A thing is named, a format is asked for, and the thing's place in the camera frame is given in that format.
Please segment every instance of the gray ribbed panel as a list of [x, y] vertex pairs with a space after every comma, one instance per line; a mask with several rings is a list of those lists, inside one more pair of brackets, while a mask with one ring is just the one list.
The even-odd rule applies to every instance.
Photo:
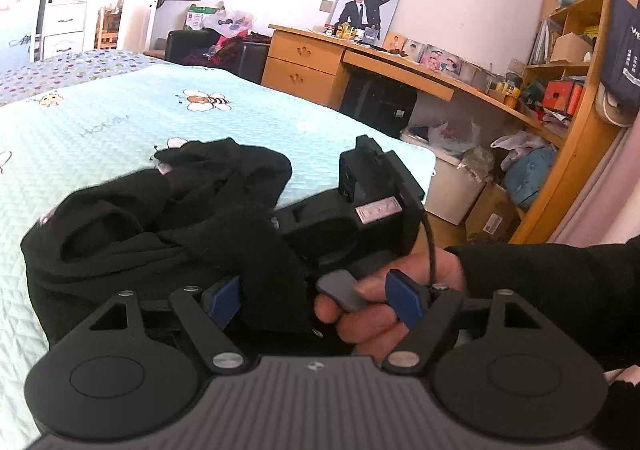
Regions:
[[[324, 364], [322, 370], [307, 366]], [[197, 406], [161, 432], [120, 444], [44, 436], [31, 450], [596, 450], [586, 438], [542, 446], [495, 442], [449, 419], [414, 378], [369, 358], [264, 358], [214, 380]]]

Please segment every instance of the white drawer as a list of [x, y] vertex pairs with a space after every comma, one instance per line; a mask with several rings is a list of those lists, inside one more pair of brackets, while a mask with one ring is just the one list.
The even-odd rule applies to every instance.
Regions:
[[73, 33], [84, 29], [86, 4], [49, 4], [44, 12], [44, 35]]
[[84, 32], [66, 33], [44, 37], [43, 58], [50, 58], [62, 53], [81, 53]]

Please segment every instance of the bed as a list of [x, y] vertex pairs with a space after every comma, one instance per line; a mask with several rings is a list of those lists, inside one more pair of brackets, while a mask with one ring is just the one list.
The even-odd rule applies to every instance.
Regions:
[[429, 150], [225, 71], [93, 51], [0, 74], [0, 448], [38, 436], [22, 386], [47, 343], [20, 241], [39, 217], [73, 190], [151, 167], [154, 149], [178, 138], [232, 137], [282, 152], [293, 166], [278, 204], [287, 205], [335, 187], [338, 155], [361, 134], [395, 150], [428, 190]]

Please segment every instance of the framed photo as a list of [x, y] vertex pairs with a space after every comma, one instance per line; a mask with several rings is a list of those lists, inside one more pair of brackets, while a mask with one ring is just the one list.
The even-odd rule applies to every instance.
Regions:
[[400, 0], [336, 0], [329, 16], [329, 24], [340, 25], [347, 22], [356, 29], [372, 27], [378, 31], [375, 45], [385, 41], [391, 20]]
[[425, 48], [420, 64], [449, 76], [459, 76], [462, 69], [462, 60], [459, 56], [434, 45], [428, 45]]
[[387, 51], [391, 51], [392, 49], [402, 49], [404, 40], [405, 37], [402, 35], [398, 35], [396, 33], [387, 33], [382, 47]]
[[404, 51], [409, 55], [410, 60], [416, 63], [420, 63], [420, 58], [422, 58], [422, 53], [424, 53], [424, 50], [426, 49], [426, 47], [427, 46], [425, 46], [421, 42], [416, 42], [415, 40], [407, 39], [406, 42], [404, 42], [404, 47], [402, 48], [402, 51]]

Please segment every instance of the purple patterned bedding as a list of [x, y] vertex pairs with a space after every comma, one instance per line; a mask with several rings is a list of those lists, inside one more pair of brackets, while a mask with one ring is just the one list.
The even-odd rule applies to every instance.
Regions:
[[52, 89], [139, 71], [158, 63], [164, 60], [105, 49], [54, 56], [0, 72], [0, 107]]

